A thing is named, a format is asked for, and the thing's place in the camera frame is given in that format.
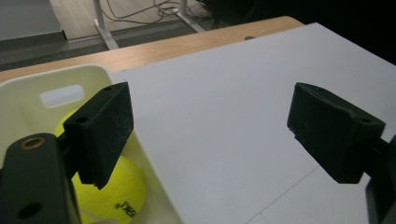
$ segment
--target wooden table edge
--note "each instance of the wooden table edge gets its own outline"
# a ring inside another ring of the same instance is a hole
[[[291,17],[254,21],[198,34],[183,35],[122,49],[7,70],[0,72],[0,82],[15,77],[23,77],[86,63],[99,64],[106,67],[109,72],[118,72],[205,49],[241,42],[246,38],[270,35],[300,26],[303,26],[303,24]]]

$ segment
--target black plastic part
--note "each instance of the black plastic part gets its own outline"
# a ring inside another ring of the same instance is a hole
[[[133,129],[127,82],[102,89],[64,123],[83,184],[106,185]]]
[[[38,133],[12,144],[0,183],[0,223],[80,223],[56,137]]]
[[[389,180],[372,179],[366,187],[370,224],[396,223],[396,136],[390,141],[384,163]]]
[[[329,91],[297,83],[288,127],[335,181],[356,184],[385,123]]]

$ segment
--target cable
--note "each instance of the cable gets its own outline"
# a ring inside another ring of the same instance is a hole
[[[163,5],[165,5],[165,4],[179,5],[179,4],[180,4],[179,2],[172,2],[171,0],[166,0],[166,1],[164,1],[164,2],[161,2],[161,3],[157,4],[157,3],[156,3],[156,0],[153,0],[153,6],[151,6],[151,7],[143,8],[143,9],[141,9],[141,10],[139,10],[139,11],[136,11],[136,12],[131,13],[131,14],[128,14],[128,15],[118,16],[118,15],[116,15],[116,14],[114,13],[113,7],[112,7],[111,4],[110,4],[110,0],[106,0],[106,2],[107,2],[108,8],[109,8],[109,10],[110,10],[111,15],[113,16],[113,18],[111,18],[110,16],[108,16],[103,10],[102,10],[102,13],[103,13],[109,20],[111,20],[111,21],[125,21],[125,22],[132,22],[132,23],[146,24],[146,25],[153,24],[153,23],[157,23],[157,22],[161,21],[161,20],[162,20],[163,18],[165,18],[165,17],[170,17],[170,16],[174,16],[174,15],[177,14],[177,11],[175,10],[175,9],[177,9],[177,7],[163,7]],[[158,16],[160,17],[160,18],[159,18],[158,20],[156,20],[156,21],[133,21],[133,20],[125,20],[126,18],[132,17],[132,16],[134,16],[134,15],[137,15],[137,14],[139,14],[139,13],[142,13],[142,12],[144,12],[144,11],[147,11],[147,10],[152,9],[152,8],[155,8],[155,7],[158,9],[157,14],[158,14]],[[211,17],[200,17],[200,16],[195,15],[189,6],[187,6],[187,10],[189,11],[189,13],[187,13],[187,11],[186,11],[187,16],[188,16],[189,18],[191,18],[192,20],[194,20],[194,21],[205,21],[205,20],[210,20],[210,19],[212,19]]]

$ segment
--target white table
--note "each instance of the white table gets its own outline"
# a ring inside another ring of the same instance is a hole
[[[185,223],[368,223],[286,126],[294,84],[323,87],[396,134],[396,66],[318,25],[114,74],[135,133]]]

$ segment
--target yellow tennis ball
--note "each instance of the yellow tennis ball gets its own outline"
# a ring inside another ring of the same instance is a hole
[[[63,123],[75,113],[65,115],[55,129],[55,135],[64,132]],[[115,219],[120,224],[129,223],[140,211],[146,199],[146,185],[142,171],[130,160],[120,156],[104,188],[83,185],[78,176],[72,178],[82,223]]]

